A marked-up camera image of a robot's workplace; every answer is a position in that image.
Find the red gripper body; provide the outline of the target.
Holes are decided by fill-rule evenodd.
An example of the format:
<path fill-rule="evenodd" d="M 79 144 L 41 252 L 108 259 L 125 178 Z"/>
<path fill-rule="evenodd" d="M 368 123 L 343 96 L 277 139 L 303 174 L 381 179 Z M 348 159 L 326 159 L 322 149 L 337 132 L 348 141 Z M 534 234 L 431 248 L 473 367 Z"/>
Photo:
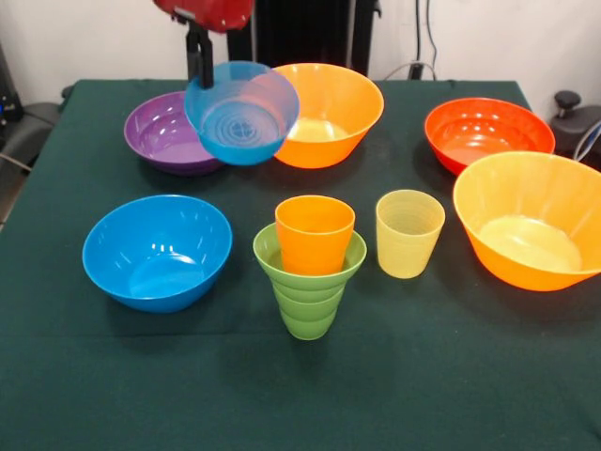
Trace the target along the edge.
<path fill-rule="evenodd" d="M 253 0 L 154 0 L 153 3 L 180 23 L 196 23 L 216 33 L 242 29 L 254 8 Z"/>

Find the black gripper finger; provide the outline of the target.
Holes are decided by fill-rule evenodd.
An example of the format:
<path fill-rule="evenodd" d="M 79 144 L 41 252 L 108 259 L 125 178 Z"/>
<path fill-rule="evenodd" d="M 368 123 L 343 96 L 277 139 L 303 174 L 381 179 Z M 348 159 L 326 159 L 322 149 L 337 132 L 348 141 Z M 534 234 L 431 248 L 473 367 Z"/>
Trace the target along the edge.
<path fill-rule="evenodd" d="M 189 22 L 189 29 L 186 35 L 186 56 L 188 79 L 191 81 L 197 78 L 203 80 L 203 55 L 205 49 L 205 30 L 194 22 Z"/>
<path fill-rule="evenodd" d="M 208 31 L 200 27 L 197 31 L 198 40 L 198 80 L 203 89 L 210 89 L 214 85 L 213 76 L 213 47 Z"/>

